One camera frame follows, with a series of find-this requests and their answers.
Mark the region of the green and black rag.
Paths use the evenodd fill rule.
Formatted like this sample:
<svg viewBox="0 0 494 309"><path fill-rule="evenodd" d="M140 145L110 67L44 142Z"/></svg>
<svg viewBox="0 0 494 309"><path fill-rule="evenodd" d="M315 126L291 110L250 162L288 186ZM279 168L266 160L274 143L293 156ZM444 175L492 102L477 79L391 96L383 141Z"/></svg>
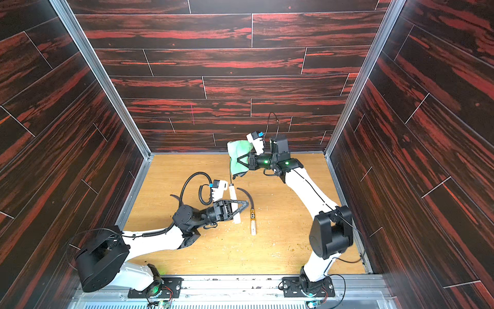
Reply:
<svg viewBox="0 0 494 309"><path fill-rule="evenodd" d="M253 145L248 140L238 140L227 143L230 156L230 172L233 179L244 176L249 171L249 154Z"/></svg>

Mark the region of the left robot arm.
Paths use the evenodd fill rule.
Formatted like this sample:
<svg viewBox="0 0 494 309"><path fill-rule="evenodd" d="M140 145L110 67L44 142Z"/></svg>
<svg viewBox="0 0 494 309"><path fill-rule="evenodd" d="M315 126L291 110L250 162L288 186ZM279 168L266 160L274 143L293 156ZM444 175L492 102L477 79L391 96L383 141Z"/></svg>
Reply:
<svg viewBox="0 0 494 309"><path fill-rule="evenodd" d="M147 297L158 297L164 283L157 268L130 261L152 252L190 247L199 238L200 228L230 221L248 206L247 201L234 200L218 200L203 210L181 204L172 217L172 224L162 230L129 232L117 226L105 229L76 256L83 291L89 293L117 286L142 292Z"/></svg>

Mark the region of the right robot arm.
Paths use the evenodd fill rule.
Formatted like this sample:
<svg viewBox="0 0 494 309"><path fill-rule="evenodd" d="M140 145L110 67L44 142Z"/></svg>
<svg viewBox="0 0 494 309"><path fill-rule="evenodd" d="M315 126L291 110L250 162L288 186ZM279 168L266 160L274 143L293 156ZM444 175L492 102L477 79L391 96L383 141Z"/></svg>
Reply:
<svg viewBox="0 0 494 309"><path fill-rule="evenodd" d="M313 219L309 235L313 252L295 282L283 280L286 296L292 297L294 292L307 297L315 297L319 292L333 296L328 270L353 245L352 212L346 206L338 206L312 181L303 164L291 156L284 135L270 139L269 151L264 147L264 134L259 131L248 134L246 140L229 142L232 176L258 169L273 171L296 193Z"/></svg>

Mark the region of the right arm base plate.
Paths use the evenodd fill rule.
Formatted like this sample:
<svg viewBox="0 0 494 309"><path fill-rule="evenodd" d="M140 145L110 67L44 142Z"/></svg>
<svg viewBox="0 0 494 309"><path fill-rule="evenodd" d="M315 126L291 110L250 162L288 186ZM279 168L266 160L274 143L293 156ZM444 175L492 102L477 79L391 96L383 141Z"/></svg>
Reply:
<svg viewBox="0 0 494 309"><path fill-rule="evenodd" d="M316 282L309 281L303 276L283 277L278 289L284 297L334 297L335 291L330 277Z"/></svg>

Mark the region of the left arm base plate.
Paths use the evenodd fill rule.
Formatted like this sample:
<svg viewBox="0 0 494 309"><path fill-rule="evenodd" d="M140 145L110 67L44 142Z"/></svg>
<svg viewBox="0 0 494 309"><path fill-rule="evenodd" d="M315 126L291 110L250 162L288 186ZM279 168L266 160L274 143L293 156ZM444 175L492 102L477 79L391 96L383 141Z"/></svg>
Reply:
<svg viewBox="0 0 494 309"><path fill-rule="evenodd" d="M139 292L130 289L127 295L130 299L176 299L180 297L183 278L162 277L160 281L152 283L150 287Z"/></svg>

